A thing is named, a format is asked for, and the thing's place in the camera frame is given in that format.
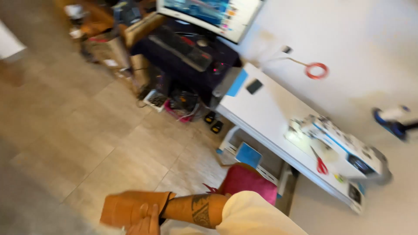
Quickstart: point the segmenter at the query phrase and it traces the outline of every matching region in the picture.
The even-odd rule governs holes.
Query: forearm
[[[220,194],[177,197],[168,202],[162,218],[215,228],[222,222],[222,210],[227,200]]]

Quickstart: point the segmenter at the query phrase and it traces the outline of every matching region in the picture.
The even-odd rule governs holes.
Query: monitor screen
[[[263,0],[157,0],[157,11],[239,43],[263,2]]]

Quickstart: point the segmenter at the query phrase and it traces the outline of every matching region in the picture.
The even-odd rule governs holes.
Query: red scissors
[[[328,174],[328,169],[326,168],[324,162],[322,161],[322,159],[318,156],[318,154],[315,152],[315,150],[313,149],[313,147],[311,146],[311,149],[313,151],[313,153],[316,156],[316,159],[318,160],[318,165],[316,166],[316,170],[320,173],[320,174],[324,174],[327,175]]]

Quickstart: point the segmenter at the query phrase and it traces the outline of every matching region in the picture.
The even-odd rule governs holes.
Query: computer mouse
[[[213,64],[213,73],[215,75],[221,74],[224,71],[224,69],[225,69],[225,64],[222,62],[215,62]]]

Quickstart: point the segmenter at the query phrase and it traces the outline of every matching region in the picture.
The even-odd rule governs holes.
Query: white desk
[[[216,108],[218,113],[236,125],[225,137],[220,150],[236,150],[231,148],[228,142],[237,129],[242,129],[329,194],[349,205],[357,213],[361,213],[364,200],[358,205],[348,196],[350,182],[340,183],[331,172],[329,175],[319,174],[313,153],[311,156],[306,154],[284,138],[291,119],[301,120],[309,114],[318,113],[252,64],[247,63],[243,70],[247,76],[240,74],[237,77]],[[246,86],[255,78],[263,86],[252,95],[246,90]]]

